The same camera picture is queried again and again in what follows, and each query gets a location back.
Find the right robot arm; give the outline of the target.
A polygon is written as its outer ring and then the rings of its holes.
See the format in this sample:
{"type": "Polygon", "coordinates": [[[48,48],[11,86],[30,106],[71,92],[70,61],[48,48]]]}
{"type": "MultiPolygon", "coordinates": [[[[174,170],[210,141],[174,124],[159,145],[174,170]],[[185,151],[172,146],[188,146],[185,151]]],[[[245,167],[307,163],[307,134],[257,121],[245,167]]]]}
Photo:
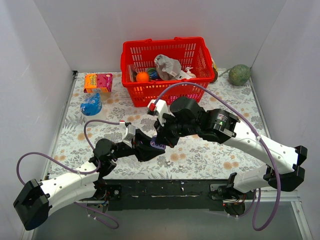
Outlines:
{"type": "Polygon", "coordinates": [[[164,100],[152,100],[148,108],[155,111],[156,143],[173,148],[180,137],[198,135],[203,140],[241,150],[262,161],[263,166],[242,173],[233,173],[226,186],[227,195],[237,199],[250,190],[277,186],[295,190],[305,179],[302,163],[308,150],[304,146],[288,147],[253,130],[236,115],[223,109],[205,110],[188,97],[177,98],[170,106],[164,100]]]}

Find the blue earbud charging case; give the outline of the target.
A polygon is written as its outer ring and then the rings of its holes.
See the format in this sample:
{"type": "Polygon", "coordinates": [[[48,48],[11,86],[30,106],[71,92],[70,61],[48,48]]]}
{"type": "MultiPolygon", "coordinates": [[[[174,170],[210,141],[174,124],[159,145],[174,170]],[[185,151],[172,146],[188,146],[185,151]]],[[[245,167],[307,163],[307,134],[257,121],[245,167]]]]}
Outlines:
{"type": "Polygon", "coordinates": [[[150,146],[159,150],[165,150],[166,146],[163,144],[156,143],[157,136],[153,136],[150,140],[150,146]]]}

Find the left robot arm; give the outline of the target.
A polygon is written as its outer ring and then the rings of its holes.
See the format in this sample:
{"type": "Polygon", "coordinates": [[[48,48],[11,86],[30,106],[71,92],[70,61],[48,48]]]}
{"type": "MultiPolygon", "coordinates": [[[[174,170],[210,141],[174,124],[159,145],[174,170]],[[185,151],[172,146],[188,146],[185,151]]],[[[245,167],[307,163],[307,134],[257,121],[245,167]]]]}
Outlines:
{"type": "Polygon", "coordinates": [[[139,162],[147,162],[164,154],[165,149],[155,137],[139,129],[128,142],[102,138],[95,145],[93,157],[78,168],[52,179],[24,183],[13,207],[25,230],[33,230],[67,205],[87,198],[103,199],[107,191],[102,179],[113,171],[119,158],[135,156],[139,162]]]}

